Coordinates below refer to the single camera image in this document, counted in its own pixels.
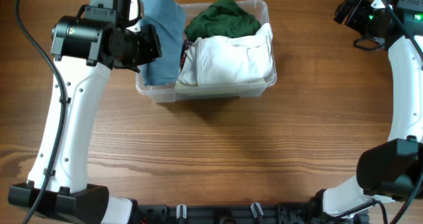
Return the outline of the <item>dark green cloth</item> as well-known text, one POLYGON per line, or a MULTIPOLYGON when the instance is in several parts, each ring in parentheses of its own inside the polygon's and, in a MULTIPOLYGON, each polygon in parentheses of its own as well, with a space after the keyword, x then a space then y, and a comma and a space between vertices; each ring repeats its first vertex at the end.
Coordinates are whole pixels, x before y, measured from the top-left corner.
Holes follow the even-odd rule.
POLYGON ((190 41, 212 36, 239 38, 255 35, 260 27, 255 16, 247 13, 235 0, 217 0, 194 17, 184 33, 190 41))

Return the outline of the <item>white cloth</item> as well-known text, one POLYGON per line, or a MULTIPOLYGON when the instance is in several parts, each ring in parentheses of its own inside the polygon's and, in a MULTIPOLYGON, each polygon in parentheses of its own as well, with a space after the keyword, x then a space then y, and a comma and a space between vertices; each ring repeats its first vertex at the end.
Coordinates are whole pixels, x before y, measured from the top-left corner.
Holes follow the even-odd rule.
POLYGON ((269 23, 253 36, 198 38, 188 50, 178 81, 188 85, 247 83, 265 78, 272 70, 269 23))

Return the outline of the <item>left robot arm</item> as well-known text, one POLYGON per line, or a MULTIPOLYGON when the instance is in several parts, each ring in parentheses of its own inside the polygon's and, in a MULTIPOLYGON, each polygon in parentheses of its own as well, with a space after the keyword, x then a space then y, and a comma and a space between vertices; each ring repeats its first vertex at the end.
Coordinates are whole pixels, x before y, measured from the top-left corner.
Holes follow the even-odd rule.
POLYGON ((140 26, 141 0, 90 0, 52 29, 43 57, 54 87, 40 150, 25 182, 9 189, 11 205, 68 223, 141 223, 133 199, 89 184, 87 158, 96 111, 113 69, 139 71, 161 56, 153 25, 140 26))

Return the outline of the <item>blue cloth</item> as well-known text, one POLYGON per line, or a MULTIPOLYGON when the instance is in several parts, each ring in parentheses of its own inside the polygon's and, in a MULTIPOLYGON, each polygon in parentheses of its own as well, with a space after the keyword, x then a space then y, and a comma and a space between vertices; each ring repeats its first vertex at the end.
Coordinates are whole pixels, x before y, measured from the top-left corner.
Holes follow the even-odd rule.
POLYGON ((144 18, 140 25, 151 24, 158 35, 162 56, 141 66, 143 85, 163 86, 174 83, 180 73, 180 55, 184 40, 186 13, 174 0, 141 0, 144 18))

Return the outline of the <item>plaid flannel cloth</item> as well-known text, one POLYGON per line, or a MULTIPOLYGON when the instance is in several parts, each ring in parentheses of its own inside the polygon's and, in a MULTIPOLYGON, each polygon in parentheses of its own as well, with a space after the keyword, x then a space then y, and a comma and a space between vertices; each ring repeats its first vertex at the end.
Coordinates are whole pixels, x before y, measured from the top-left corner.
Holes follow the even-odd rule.
POLYGON ((185 39, 182 43, 181 55, 180 55, 180 69, 183 69, 184 62, 186 59, 186 50, 193 44, 189 39, 185 39))

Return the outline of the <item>cream cloth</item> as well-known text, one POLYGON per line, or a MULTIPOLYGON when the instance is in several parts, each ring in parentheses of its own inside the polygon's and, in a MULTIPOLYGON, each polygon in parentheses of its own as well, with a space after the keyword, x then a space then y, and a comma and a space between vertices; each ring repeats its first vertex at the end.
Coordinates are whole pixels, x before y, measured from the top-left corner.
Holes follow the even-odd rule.
POLYGON ((266 81, 264 78, 252 81, 252 82, 247 82, 247 83, 216 83, 216 84, 204 84, 204 85, 188 85, 188 84, 184 84, 181 83, 180 81, 177 81, 174 84, 174 89, 176 90, 180 90, 180 89, 197 89, 197 88, 206 88, 206 87, 234 87, 236 85, 247 85, 247 84, 266 84, 266 81))

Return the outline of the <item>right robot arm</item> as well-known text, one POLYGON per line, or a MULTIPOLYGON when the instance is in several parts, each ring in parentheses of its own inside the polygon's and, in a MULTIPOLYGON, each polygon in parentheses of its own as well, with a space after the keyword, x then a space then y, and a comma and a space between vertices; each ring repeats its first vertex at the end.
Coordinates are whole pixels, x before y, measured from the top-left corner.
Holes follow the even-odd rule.
POLYGON ((364 152, 356 174, 321 190, 308 204, 308 223, 359 223, 365 210, 400 202, 398 223, 422 199, 422 0, 344 0, 334 21, 388 53, 393 77, 393 118, 388 141, 364 152))

